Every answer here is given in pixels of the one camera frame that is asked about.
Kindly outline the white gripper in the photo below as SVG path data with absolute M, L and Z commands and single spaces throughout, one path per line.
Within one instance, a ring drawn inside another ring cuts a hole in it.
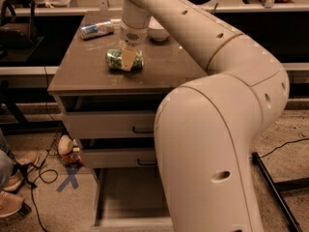
M 122 47 L 121 57 L 123 71 L 129 72 L 131 70 L 137 55 L 134 46 L 142 44 L 146 40 L 147 34 L 147 28 L 135 29 L 127 26 L 123 21 L 120 22 L 120 38 L 127 44 Z

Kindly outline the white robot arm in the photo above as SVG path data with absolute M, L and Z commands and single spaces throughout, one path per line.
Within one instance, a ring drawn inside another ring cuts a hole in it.
M 126 26 L 147 15 L 206 72 L 170 92 L 155 115 L 155 153 L 174 231 L 263 232 L 249 149 L 286 106 L 284 67 L 187 0 L 125 0 Z

